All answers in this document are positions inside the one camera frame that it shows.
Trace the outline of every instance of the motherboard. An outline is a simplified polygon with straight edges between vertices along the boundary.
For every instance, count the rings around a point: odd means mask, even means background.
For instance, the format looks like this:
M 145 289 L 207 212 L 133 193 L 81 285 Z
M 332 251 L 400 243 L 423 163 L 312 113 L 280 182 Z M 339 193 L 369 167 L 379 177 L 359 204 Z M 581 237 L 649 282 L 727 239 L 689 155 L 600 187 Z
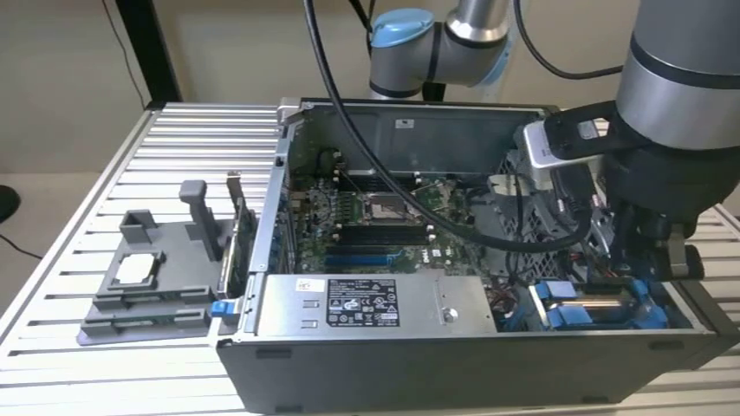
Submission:
M 415 273 L 487 276 L 483 249 L 440 231 L 373 176 L 335 171 L 303 179 L 291 205 L 300 273 Z M 461 226 L 473 226 L 468 190 L 453 178 L 401 178 L 424 204 Z

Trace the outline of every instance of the aluminum extrusion table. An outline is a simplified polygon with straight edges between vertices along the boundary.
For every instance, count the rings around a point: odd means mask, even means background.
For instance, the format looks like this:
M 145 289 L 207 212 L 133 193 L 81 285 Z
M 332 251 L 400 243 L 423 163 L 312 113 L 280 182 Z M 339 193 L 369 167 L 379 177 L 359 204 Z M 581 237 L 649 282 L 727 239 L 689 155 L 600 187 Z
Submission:
M 143 115 L 0 320 L 0 415 L 248 414 L 205 338 L 81 348 L 75 336 L 127 210 L 149 209 L 159 222 L 188 220 L 179 184 L 204 179 L 215 216 L 228 218 L 224 179 L 239 170 L 248 206 L 260 213 L 276 118 L 276 107 L 219 104 L 169 104 Z M 704 257 L 707 290 L 740 325 L 740 224 L 721 206 L 701 215 L 692 242 Z M 664 374 L 617 406 L 424 414 L 575 412 L 740 414 L 740 348 L 699 371 Z

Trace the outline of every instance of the black cable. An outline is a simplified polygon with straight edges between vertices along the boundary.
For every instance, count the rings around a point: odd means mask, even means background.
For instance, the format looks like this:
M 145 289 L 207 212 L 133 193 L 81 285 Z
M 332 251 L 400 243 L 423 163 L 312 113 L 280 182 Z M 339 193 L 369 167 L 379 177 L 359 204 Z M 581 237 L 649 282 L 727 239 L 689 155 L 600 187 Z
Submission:
M 33 254 L 33 253 L 31 253 L 29 251 L 27 251 L 27 250 L 24 250 L 23 248 L 20 248 L 20 247 L 16 245 L 16 243 L 13 243 L 13 241 L 11 241 L 11 238 L 5 237 L 3 234 L 0 234 L 0 239 L 4 240 L 4 241 L 8 243 L 8 245 L 9 245 L 11 247 L 13 247 L 13 249 L 15 249 L 17 252 L 23 253 L 24 255 L 27 255 L 27 256 L 29 256 L 29 257 L 33 257 L 33 258 L 36 258 L 36 259 L 39 259 L 39 260 L 40 260 L 41 258 L 44 258 L 44 257 L 41 257 L 39 254 Z
M 535 57 L 536 61 L 540 62 L 540 65 L 543 65 L 544 69 L 551 71 L 553 75 L 557 75 L 567 80 L 589 80 L 623 72 L 621 66 L 581 73 L 565 72 L 561 69 L 556 68 L 555 65 L 552 65 L 547 61 L 547 59 L 544 59 L 544 56 L 543 54 L 540 54 L 539 50 L 536 50 L 532 39 L 529 38 L 529 34 L 527 33 L 527 28 L 524 27 L 524 18 L 521 17 L 521 0 L 513 0 L 513 17 L 517 21 L 519 35 L 521 36 L 521 41 L 524 41 L 524 44 L 527 45 L 527 49 L 529 49 L 529 53 Z
M 319 34 L 319 29 L 317 29 L 313 1 L 303 0 L 303 5 L 305 8 L 307 25 L 309 27 L 311 44 L 313 48 L 313 53 L 316 55 L 319 72 L 324 80 L 324 85 L 327 87 L 329 99 L 335 106 L 335 111 L 344 124 L 344 128 L 349 133 L 352 141 L 355 142 L 355 145 L 359 147 L 364 158 L 369 161 L 369 164 L 376 170 L 376 174 L 379 175 L 380 179 L 383 179 L 383 182 L 385 182 L 391 191 L 397 194 L 397 196 L 404 200 L 404 202 L 409 204 L 421 213 L 421 215 L 429 220 L 429 222 L 435 224 L 441 230 L 471 241 L 472 243 L 480 244 L 492 249 L 504 250 L 504 251 L 517 251 L 523 253 L 544 253 L 548 251 L 557 251 L 560 249 L 571 247 L 575 243 L 583 240 L 583 238 L 587 236 L 591 230 L 591 210 L 589 208 L 585 209 L 585 207 L 583 206 L 576 206 L 576 205 L 572 206 L 572 208 L 577 208 L 576 210 L 573 210 L 573 213 L 579 223 L 577 229 L 572 235 L 560 237 L 551 241 L 544 241 L 539 243 L 524 243 L 524 242 L 509 241 L 501 238 L 487 236 L 472 229 L 468 229 L 465 227 L 457 226 L 456 224 L 452 224 L 440 214 L 431 211 L 424 206 L 424 204 L 421 204 L 416 200 L 413 195 L 397 183 L 397 180 L 391 174 L 391 172 L 388 171 L 388 169 L 383 166 L 383 163 L 380 162 L 379 158 L 376 157 L 375 153 L 368 147 L 368 144 L 364 138 L 361 137 L 360 131 L 357 130 L 357 127 L 352 122 L 352 118 L 347 113 L 347 109 L 344 108 L 341 97 L 336 89 L 335 77 L 332 76 L 332 72 L 328 66 L 327 52 L 324 51 L 324 43 L 321 42 L 321 36 Z
M 128 61 L 127 47 L 124 46 L 124 41 L 120 40 L 120 35 L 117 34 L 116 24 L 113 24 L 113 18 L 111 17 L 111 12 L 108 10 L 108 4 L 105 0 L 100 0 L 103 3 L 103 9 L 105 9 L 105 16 L 108 17 L 108 23 L 111 24 L 111 29 L 113 30 L 113 35 L 116 36 L 117 44 L 120 45 L 120 50 L 124 52 L 124 62 L 127 63 L 128 78 L 131 78 L 131 83 L 135 84 L 136 95 L 139 95 L 139 102 L 141 103 L 141 109 L 145 109 L 144 96 L 141 95 L 141 90 L 136 84 L 135 73 L 131 70 L 131 62 Z
M 371 41 L 372 41 L 372 15 L 375 14 L 375 3 L 376 0 L 369 0 L 369 5 L 368 5 L 368 27 L 365 28 L 365 46 L 368 48 L 368 55 L 372 55 L 372 45 L 371 45 Z
M 521 192 L 521 184 L 519 182 L 519 175 L 515 173 L 513 175 L 513 187 L 516 190 L 516 199 L 517 199 L 517 228 L 515 230 L 515 239 L 517 241 L 524 240 L 524 195 Z M 507 253 L 504 257 L 504 261 L 507 262 L 507 273 L 509 274 L 509 283 L 519 283 L 521 286 L 527 286 L 527 282 L 519 277 L 519 256 L 520 253 L 512 253 L 511 251 Z
M 371 19 L 368 18 L 368 15 L 365 15 L 365 9 L 361 7 L 360 0 L 349 0 L 349 4 L 352 5 L 352 8 L 355 10 L 355 14 L 357 15 L 357 18 L 360 19 L 360 23 L 361 23 L 363 28 L 365 28 L 367 31 L 371 31 L 372 30 Z

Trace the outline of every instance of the blue drive bracket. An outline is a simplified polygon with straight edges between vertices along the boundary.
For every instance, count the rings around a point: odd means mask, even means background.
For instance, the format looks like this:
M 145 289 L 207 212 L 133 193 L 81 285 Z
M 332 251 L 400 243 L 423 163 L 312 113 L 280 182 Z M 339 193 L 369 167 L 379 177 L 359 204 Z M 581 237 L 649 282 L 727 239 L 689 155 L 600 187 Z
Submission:
M 587 309 L 579 305 L 560 306 L 548 310 L 547 319 L 555 329 L 587 326 L 593 323 Z

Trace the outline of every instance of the power supply label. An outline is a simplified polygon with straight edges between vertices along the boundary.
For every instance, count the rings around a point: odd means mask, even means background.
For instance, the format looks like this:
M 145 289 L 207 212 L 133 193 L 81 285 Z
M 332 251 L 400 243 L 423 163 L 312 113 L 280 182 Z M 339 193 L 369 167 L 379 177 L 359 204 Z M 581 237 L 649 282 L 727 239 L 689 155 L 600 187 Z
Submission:
M 329 279 L 329 327 L 399 327 L 396 280 Z

